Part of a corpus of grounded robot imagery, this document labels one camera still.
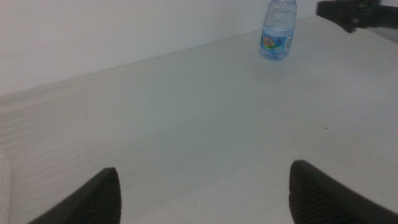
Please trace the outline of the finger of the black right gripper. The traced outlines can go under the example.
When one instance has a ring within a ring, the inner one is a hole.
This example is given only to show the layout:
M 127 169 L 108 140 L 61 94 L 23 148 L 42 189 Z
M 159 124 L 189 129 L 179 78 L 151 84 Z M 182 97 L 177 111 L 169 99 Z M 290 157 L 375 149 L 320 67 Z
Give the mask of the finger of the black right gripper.
M 334 22 L 348 33 L 369 27 L 397 30 L 397 7 L 384 6 L 381 0 L 320 1 L 316 15 Z

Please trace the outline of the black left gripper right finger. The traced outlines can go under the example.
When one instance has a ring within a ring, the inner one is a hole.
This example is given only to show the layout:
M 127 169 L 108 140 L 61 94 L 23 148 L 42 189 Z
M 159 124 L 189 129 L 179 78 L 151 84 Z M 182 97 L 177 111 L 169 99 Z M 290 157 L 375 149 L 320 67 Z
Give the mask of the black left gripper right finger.
M 397 224 L 396 212 L 347 188 L 305 160 L 290 166 L 289 208 L 294 223 Z

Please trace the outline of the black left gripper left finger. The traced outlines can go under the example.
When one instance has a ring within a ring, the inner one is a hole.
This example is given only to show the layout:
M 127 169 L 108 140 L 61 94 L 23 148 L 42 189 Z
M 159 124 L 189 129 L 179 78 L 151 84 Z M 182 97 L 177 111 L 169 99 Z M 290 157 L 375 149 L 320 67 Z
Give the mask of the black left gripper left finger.
M 119 224 L 121 187 L 117 170 L 107 167 L 29 224 Z

